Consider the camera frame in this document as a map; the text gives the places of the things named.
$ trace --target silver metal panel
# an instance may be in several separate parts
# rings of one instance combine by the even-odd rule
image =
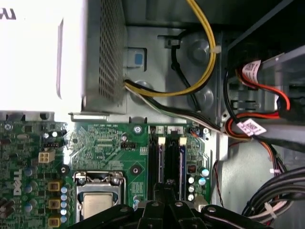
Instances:
[[[146,70],[142,68],[128,68],[128,77],[136,82],[150,86],[158,91],[179,91],[185,86],[179,80],[176,72],[171,68],[171,50],[167,47],[168,36],[178,35],[182,30],[168,28],[128,27],[128,46],[143,48],[147,51]],[[221,44],[222,35],[215,33],[216,43]],[[206,53],[206,36],[204,33],[191,34],[182,40],[181,48],[177,50],[177,59],[181,69],[190,84],[200,79],[206,68],[208,53]],[[212,121],[220,112],[219,85],[221,56],[216,61],[213,75],[208,85],[196,94],[202,107],[202,112]],[[127,114],[110,115],[110,122],[126,122],[128,118],[147,117],[149,123],[186,123],[185,120],[161,115],[153,111],[149,106],[141,103],[139,99],[126,94]],[[155,98],[158,102],[167,106],[184,109],[192,109],[191,100],[187,96],[175,96],[168,98]]]
[[[257,79],[271,85],[304,84],[304,74],[305,45],[264,62]]]
[[[250,26],[271,10],[280,0],[198,0],[211,24]],[[182,26],[198,23],[186,0],[124,0],[129,25]],[[255,12],[249,17],[249,10]]]
[[[292,124],[287,123],[283,120],[255,120],[258,124],[263,126],[267,132],[262,133],[260,136],[271,138],[271,139],[283,139],[295,143],[305,144],[304,132],[305,125],[304,124]],[[233,130],[239,133],[242,131],[234,125]]]
[[[91,0],[88,12],[83,111],[124,114],[123,64],[127,34],[122,2]]]

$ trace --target metal mesh grille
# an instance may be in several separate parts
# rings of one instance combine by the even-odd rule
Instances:
[[[110,102],[122,97],[124,31],[122,0],[101,0],[99,95]]]

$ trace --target barcode label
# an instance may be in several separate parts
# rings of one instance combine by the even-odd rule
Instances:
[[[258,68],[261,65],[261,60],[253,61],[251,63],[246,64],[243,67],[243,74],[252,82],[258,83],[257,81],[257,72]]]
[[[238,123],[237,126],[248,136],[252,135],[261,135],[262,133],[267,132],[265,128],[260,126],[253,119],[249,118],[243,123]]]

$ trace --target green circuit board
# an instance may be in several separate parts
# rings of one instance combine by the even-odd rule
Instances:
[[[187,133],[188,125],[180,126],[184,129],[180,135],[188,139],[186,163],[195,157],[209,160],[209,155],[202,157],[204,143]],[[147,200],[149,135],[148,124],[0,122],[0,205],[6,206],[3,211],[0,208],[0,229],[73,225],[77,199],[73,178],[83,170],[122,171],[126,204],[133,206],[135,197]],[[209,168],[204,162],[196,166]],[[64,200],[62,187],[66,188]],[[209,178],[205,188],[196,185],[195,192],[209,202]]]

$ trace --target wire bundle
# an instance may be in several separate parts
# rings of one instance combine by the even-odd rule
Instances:
[[[242,214],[261,222],[267,222],[274,217],[271,214],[261,214],[264,204],[281,206],[274,210],[276,216],[284,213],[292,205],[293,201],[302,200],[305,197],[305,186],[297,183],[305,181],[305,167],[284,172],[267,181],[248,201]]]
[[[125,80],[126,88],[129,88],[138,94],[149,96],[149,97],[169,97],[169,96],[176,96],[176,95],[186,95],[186,94],[193,94],[193,93],[199,91],[201,89],[201,86],[210,78],[210,76],[213,72],[214,66],[215,66],[215,61],[216,61],[216,54],[213,52],[213,50],[215,49],[215,46],[216,46],[214,34],[213,34],[212,28],[211,28],[206,16],[204,15],[204,13],[200,9],[200,7],[197,5],[195,0],[186,0],[186,1],[188,2],[190,7],[192,8],[193,12],[197,16],[198,20],[202,24],[202,26],[206,32],[208,42],[210,45],[210,50],[211,50],[209,63],[207,65],[207,68],[206,68],[205,72],[203,73],[201,79],[197,83],[192,85],[191,87],[188,87],[179,92],[158,92],[158,91],[149,89],[147,87],[141,86],[135,82],[132,82],[131,80]]]
[[[287,95],[270,86],[267,85],[263,85],[263,84],[259,84],[259,83],[255,83],[253,81],[250,81],[243,73],[240,74],[238,70],[235,70],[235,73],[239,79],[240,82],[242,82],[243,84],[245,84],[248,87],[252,87],[252,88],[258,88],[258,89],[262,89],[271,93],[274,93],[276,95],[278,95],[279,97],[281,97],[283,99],[283,101],[285,101],[285,105],[286,105],[286,109],[289,110],[290,109],[290,101],[289,98],[287,97]],[[229,104],[229,98],[228,98],[228,91],[227,91],[227,81],[228,81],[228,73],[225,77],[225,82],[224,82],[224,101],[226,104],[226,108],[231,116],[231,118],[229,118],[225,124],[225,130],[227,132],[228,135],[237,138],[237,139],[250,139],[249,136],[245,135],[245,134],[238,134],[235,133],[232,130],[232,124],[233,122],[235,123],[239,123],[240,122],[240,118],[263,118],[263,119],[279,119],[279,113],[277,111],[274,112],[270,112],[270,113],[240,113],[237,115],[232,116],[233,111],[231,109],[231,106]]]
[[[199,125],[201,125],[203,127],[210,128],[211,130],[214,130],[218,133],[223,134],[223,132],[220,130],[219,126],[212,123],[210,120],[208,120],[206,117],[204,117],[202,114],[200,114],[198,112],[188,111],[188,110],[175,108],[175,107],[164,106],[150,97],[144,97],[144,96],[132,91],[130,88],[127,88],[127,90],[129,92],[131,92],[132,94],[134,94],[135,96],[139,97],[141,100],[143,100],[153,110],[155,110],[161,114],[168,115],[171,117],[187,119],[192,122],[198,123]]]

